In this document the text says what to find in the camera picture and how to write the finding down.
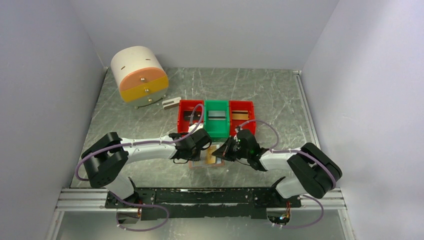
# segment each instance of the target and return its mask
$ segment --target marble surface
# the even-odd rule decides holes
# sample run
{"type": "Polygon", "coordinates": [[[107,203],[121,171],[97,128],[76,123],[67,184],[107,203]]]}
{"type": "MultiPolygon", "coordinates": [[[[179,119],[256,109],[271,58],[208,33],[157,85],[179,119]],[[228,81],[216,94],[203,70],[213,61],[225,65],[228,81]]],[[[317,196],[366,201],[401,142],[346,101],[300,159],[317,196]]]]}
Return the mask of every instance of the marble surface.
{"type": "MultiPolygon", "coordinates": [[[[253,101],[255,116],[274,125],[280,135],[276,149],[296,148],[312,140],[301,96],[291,70],[243,68],[165,68],[169,77],[167,99],[253,101]]],[[[177,131],[178,108],[164,110],[161,101],[134,109],[125,104],[112,72],[106,74],[83,151],[108,132],[122,138],[156,138],[177,131]]],[[[256,139],[270,147],[276,136],[258,124],[256,139]]],[[[189,169],[169,159],[152,159],[126,165],[138,187],[265,187],[287,175],[283,170],[256,171],[238,162],[225,166],[189,169]]],[[[83,167],[79,170],[86,177],[83,167]]],[[[73,179],[72,188],[89,188],[73,179]]]]}

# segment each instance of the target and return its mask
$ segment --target plastic bin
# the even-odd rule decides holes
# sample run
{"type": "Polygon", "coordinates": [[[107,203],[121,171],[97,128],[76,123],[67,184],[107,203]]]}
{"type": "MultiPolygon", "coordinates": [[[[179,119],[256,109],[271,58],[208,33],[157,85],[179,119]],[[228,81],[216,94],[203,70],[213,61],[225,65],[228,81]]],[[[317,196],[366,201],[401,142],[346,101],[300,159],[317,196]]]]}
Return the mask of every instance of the plastic bin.
{"type": "MultiPolygon", "coordinates": [[[[252,101],[229,101],[229,115],[230,115],[230,126],[229,126],[229,134],[231,136],[236,135],[236,127],[247,120],[239,120],[233,119],[233,111],[247,111],[248,120],[255,119],[255,109],[252,101]]],[[[256,132],[256,122],[249,122],[248,124],[243,126],[243,129],[249,129],[252,134],[256,132]]]]}
{"type": "Polygon", "coordinates": [[[230,110],[228,101],[206,100],[204,101],[204,129],[212,138],[218,142],[230,136],[230,110]],[[209,119],[209,111],[224,111],[225,119],[209,119]]]}
{"type": "MultiPolygon", "coordinates": [[[[179,108],[178,108],[178,120],[176,122],[176,130],[178,133],[187,133],[189,131],[190,119],[187,115],[191,115],[193,109],[195,109],[196,105],[205,104],[203,100],[180,100],[179,108]]],[[[202,109],[198,107],[196,112],[202,112],[202,109]]],[[[197,123],[198,120],[193,118],[193,123],[197,123]]]]}

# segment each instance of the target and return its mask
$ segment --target robotic arm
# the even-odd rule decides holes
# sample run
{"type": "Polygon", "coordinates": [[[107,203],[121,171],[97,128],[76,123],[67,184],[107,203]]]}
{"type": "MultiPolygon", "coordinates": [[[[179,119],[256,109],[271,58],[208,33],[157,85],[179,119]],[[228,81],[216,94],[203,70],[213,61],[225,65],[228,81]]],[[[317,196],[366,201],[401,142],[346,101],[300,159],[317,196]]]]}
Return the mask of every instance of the robotic arm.
{"type": "MultiPolygon", "coordinates": [[[[81,157],[85,158],[113,145],[123,145],[94,155],[83,164],[91,187],[107,188],[119,198],[136,203],[139,199],[135,191],[136,186],[130,178],[120,173],[126,164],[150,159],[199,161],[201,151],[207,149],[211,143],[209,134],[201,124],[185,138],[180,133],[171,133],[160,138],[127,139],[118,137],[116,132],[110,132],[87,149],[81,157]]],[[[283,199],[306,193],[315,198],[322,198],[335,187],[335,181],[342,176],[340,168],[314,144],[306,143],[301,148],[283,152],[272,151],[260,147],[248,129],[241,129],[235,137],[229,137],[212,155],[230,162],[246,159],[257,171],[283,169],[293,172],[273,184],[273,189],[283,199]],[[310,157],[319,162],[315,164],[310,157]],[[325,166],[333,179],[319,165],[325,166]]]]}

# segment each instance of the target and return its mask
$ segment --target gray marble tabletop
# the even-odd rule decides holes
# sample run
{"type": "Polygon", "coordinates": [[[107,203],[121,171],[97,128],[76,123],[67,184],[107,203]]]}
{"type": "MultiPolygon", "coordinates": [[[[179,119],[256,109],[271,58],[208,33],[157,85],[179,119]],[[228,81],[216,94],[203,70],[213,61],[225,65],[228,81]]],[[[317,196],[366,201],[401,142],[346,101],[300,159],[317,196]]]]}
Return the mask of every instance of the gray marble tabletop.
{"type": "MultiPolygon", "coordinates": [[[[291,70],[243,68],[165,68],[169,77],[167,99],[253,101],[257,119],[269,122],[278,130],[276,149],[296,148],[312,137],[296,79],[291,70]]],[[[125,104],[114,76],[106,74],[83,151],[108,132],[122,138],[156,138],[177,131],[178,107],[164,110],[161,102],[134,109],[125,104]]],[[[257,124],[256,139],[270,147],[276,136],[266,125],[257,124]]],[[[224,166],[189,169],[188,164],[173,164],[169,159],[134,162],[122,169],[138,187],[268,187],[283,170],[255,171],[238,162],[224,166]]],[[[83,167],[82,177],[87,174],[83,167]]],[[[89,188],[88,182],[75,177],[72,188],[89,188]]]]}

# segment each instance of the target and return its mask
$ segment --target white wall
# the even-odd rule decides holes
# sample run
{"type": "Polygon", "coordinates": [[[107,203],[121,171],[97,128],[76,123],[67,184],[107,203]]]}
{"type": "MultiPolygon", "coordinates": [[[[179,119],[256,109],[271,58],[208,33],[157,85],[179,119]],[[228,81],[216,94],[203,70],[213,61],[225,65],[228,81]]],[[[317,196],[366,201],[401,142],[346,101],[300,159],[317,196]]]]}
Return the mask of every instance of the white wall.
{"type": "Polygon", "coordinates": [[[0,53],[0,239],[44,239],[104,70],[67,0],[2,0],[0,53]]]}
{"type": "Polygon", "coordinates": [[[424,5],[340,0],[303,68],[358,240],[424,239],[424,5]]]}
{"type": "Polygon", "coordinates": [[[168,67],[301,69],[339,0],[71,0],[103,63],[142,45],[168,67]]]}

